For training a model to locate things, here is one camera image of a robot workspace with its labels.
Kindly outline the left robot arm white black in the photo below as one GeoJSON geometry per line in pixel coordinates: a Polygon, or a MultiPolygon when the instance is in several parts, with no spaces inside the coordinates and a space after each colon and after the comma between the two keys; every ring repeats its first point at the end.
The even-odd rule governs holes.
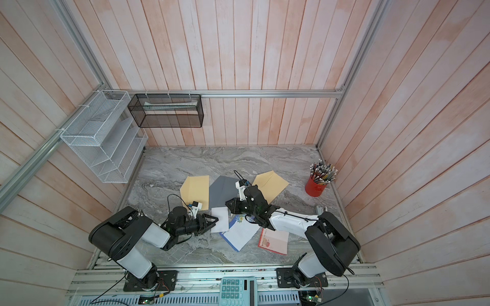
{"type": "Polygon", "coordinates": [[[209,214],[194,214],[176,207],[162,225],[132,207],[125,207],[96,226],[89,242],[126,270],[123,291],[173,291],[177,271],[158,271],[137,248],[143,241],[168,251],[180,243],[184,235],[198,236],[216,226],[219,219],[209,214]]]}

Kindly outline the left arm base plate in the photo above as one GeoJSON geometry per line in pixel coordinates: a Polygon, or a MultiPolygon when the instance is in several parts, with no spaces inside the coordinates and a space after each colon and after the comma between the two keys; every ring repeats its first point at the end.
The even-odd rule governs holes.
{"type": "Polygon", "coordinates": [[[150,270],[142,279],[136,278],[133,274],[128,274],[124,292],[137,291],[173,291],[176,287],[177,270],[150,270]]]}

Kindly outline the red bordered letter paper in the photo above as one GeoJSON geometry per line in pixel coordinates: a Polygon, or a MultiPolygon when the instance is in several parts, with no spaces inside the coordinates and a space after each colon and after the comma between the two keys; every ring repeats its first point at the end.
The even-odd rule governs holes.
{"type": "Polygon", "coordinates": [[[216,207],[211,209],[211,215],[218,218],[218,222],[211,229],[212,233],[223,233],[229,230],[228,208],[216,207]]]}

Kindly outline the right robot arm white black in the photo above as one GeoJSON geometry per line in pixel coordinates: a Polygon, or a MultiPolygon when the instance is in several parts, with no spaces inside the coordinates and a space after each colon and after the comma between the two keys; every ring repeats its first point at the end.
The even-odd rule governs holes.
{"type": "Polygon", "coordinates": [[[239,185],[238,196],[225,202],[232,214],[244,214],[262,228],[282,231],[305,238],[313,250],[305,253],[290,268],[277,269],[280,288],[310,285],[316,276],[329,272],[344,276],[361,250],[360,243],[332,213],[304,215],[271,205],[258,186],[239,185]]]}

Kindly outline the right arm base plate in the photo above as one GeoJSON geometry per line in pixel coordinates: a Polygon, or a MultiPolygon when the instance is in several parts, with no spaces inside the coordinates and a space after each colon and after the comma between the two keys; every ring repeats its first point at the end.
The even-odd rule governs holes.
{"type": "Polygon", "coordinates": [[[279,288],[326,288],[329,286],[325,274],[317,274],[315,277],[308,278],[303,275],[299,269],[294,269],[292,267],[276,269],[276,279],[279,288]]]}

